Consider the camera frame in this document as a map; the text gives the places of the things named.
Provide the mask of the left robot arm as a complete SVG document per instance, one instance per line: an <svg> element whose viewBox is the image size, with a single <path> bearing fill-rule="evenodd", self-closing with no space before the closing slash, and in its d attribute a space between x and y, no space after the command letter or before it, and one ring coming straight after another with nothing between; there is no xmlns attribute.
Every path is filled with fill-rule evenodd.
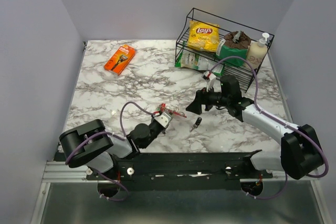
<svg viewBox="0 0 336 224"><path fill-rule="evenodd" d="M122 138L107 132L103 122L97 119L63 132L59 141L70 168L86 165L98 170L104 179L112 179L117 171L113 156L120 159L138 156L168 125L168 120L152 119L149 125L138 124Z"/></svg>

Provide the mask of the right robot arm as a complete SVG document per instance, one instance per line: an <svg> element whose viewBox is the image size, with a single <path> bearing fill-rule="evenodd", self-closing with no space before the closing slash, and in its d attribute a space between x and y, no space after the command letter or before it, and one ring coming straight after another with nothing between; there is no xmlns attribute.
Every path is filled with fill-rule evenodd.
<svg viewBox="0 0 336 224"><path fill-rule="evenodd" d="M246 177L255 177L261 170L276 170L299 180L327 164L313 127L289 123L263 110L255 101L242 96L234 76L222 76L220 83L220 92L215 92L210 84L196 91L186 110L200 115L214 106L224 107L232 117L258 128L280 145L280 152L249 154L241 165Z"/></svg>

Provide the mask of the steel key organizer red handle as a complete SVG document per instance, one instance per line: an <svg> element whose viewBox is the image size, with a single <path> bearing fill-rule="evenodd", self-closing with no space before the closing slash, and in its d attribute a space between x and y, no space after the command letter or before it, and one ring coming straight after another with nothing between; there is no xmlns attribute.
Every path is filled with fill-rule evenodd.
<svg viewBox="0 0 336 224"><path fill-rule="evenodd" d="M183 118L187 118L186 114L180 111L178 107L170 107L166 103L159 104L159 106L157 107L154 113L157 114L157 113L163 113L163 112L166 112L170 115L181 116Z"/></svg>

